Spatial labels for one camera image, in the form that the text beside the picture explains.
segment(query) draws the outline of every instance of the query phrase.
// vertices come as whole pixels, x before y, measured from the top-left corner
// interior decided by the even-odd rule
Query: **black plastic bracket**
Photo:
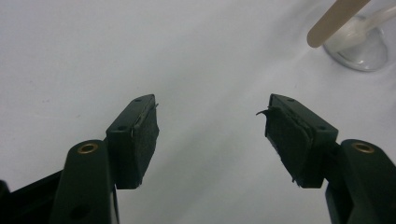
[[[106,139],[72,147],[64,169],[9,192],[0,181],[0,223],[119,223],[116,188],[135,189],[159,135],[154,95],[132,100]]]
[[[361,140],[336,144],[337,130],[294,99],[272,94],[265,136],[303,188],[329,181],[332,223],[396,223],[396,167],[381,148]]]

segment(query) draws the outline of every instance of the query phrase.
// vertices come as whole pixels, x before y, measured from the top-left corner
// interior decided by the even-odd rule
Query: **brass screw insert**
[[[356,150],[363,152],[363,153],[374,153],[375,152],[375,150],[372,147],[370,147],[364,143],[357,142],[357,143],[353,143],[352,146]]]
[[[88,153],[94,152],[98,148],[99,148],[99,146],[95,143],[87,143],[87,144],[79,147],[77,149],[77,152],[79,154],[88,154]]]

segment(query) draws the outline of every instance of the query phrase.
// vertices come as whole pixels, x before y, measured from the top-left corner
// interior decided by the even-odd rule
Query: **white table surface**
[[[355,72],[305,42],[331,3],[2,1],[0,178],[15,190],[63,169],[70,147],[154,93],[157,148],[143,185],[118,191],[121,223],[330,223],[326,182],[291,183],[255,114],[287,95],[338,143],[396,161],[395,63]]]

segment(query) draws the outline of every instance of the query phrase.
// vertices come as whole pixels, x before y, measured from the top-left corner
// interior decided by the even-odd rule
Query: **screw hole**
[[[81,220],[91,212],[91,208],[87,204],[81,204],[73,208],[69,216],[73,220]]]
[[[82,147],[79,147],[77,152],[79,154],[88,154],[95,151],[96,149],[98,149],[98,145],[96,145],[95,143],[88,143]]]
[[[373,153],[374,149],[366,144],[363,143],[354,143],[352,146],[360,152],[364,153]]]

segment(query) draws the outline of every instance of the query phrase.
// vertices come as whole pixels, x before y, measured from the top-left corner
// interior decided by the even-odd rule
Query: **wooden stick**
[[[337,0],[308,32],[306,38],[312,48],[321,46],[370,0]]]

